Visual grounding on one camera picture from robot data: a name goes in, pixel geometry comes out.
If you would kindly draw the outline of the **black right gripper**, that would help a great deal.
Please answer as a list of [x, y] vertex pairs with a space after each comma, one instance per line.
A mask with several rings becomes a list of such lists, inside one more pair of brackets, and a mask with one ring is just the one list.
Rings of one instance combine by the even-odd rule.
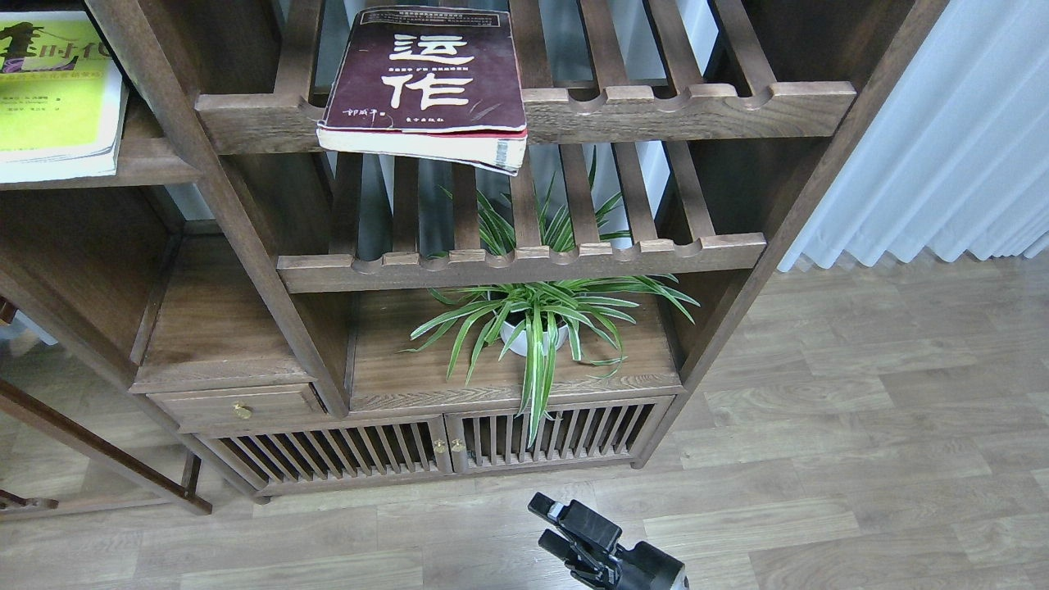
[[536, 492], [528, 509], [566, 538], [544, 530], [538, 545], [561, 560], [573, 580], [611, 589], [689, 589], [685, 564], [649, 542], [617, 544], [622, 529], [578, 500], [569, 504]]

